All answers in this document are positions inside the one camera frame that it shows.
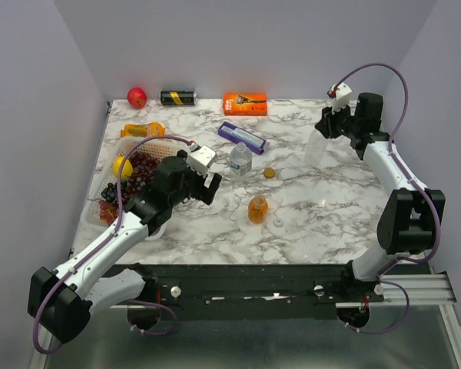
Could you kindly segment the large clear plastic bottle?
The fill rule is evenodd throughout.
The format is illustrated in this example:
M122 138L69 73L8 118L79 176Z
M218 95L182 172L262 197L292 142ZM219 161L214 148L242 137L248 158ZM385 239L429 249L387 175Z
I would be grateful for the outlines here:
M316 167L320 163L327 148L327 139L318 131L313 130L310 134L304 154L304 162L309 167Z

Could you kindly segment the orange bottle cap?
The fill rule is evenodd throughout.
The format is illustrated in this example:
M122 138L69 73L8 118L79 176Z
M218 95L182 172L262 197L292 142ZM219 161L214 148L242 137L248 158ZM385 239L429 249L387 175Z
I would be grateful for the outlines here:
M273 178L275 176L275 170L272 168L265 168L264 169L264 177L265 178Z

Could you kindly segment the orange juice bottle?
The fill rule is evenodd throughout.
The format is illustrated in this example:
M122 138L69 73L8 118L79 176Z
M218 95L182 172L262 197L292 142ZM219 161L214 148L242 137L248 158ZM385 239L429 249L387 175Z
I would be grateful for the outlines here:
M258 194L254 196L248 205L248 218L255 224L263 223L266 219L268 203L266 198Z

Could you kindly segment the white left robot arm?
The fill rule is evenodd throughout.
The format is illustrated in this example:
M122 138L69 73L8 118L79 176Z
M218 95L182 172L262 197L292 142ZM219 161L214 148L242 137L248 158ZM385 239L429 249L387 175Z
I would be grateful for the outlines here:
M95 308L131 299L145 304L154 297L154 283L135 268L106 280L102 276L121 256L162 228L180 203L189 199L212 203L222 177L215 174L209 186L204 183L216 157L203 146L164 158L149 188L133 197L83 252L53 271L41 267L32 275L27 312L35 319L37 351L46 352L38 342L40 327L66 344L83 331Z

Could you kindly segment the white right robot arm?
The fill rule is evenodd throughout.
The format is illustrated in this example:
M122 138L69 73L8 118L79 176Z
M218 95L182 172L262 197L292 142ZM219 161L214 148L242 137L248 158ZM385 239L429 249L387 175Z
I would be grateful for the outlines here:
M389 198L376 228L377 243L358 258L349 261L338 281L323 290L340 301L355 301L373 293L380 277L398 262L425 264L440 243L446 197L419 181L398 156L388 133L381 131L383 98L364 92L354 110L339 95L323 108L315 128L326 139L344 136L361 161L368 164Z

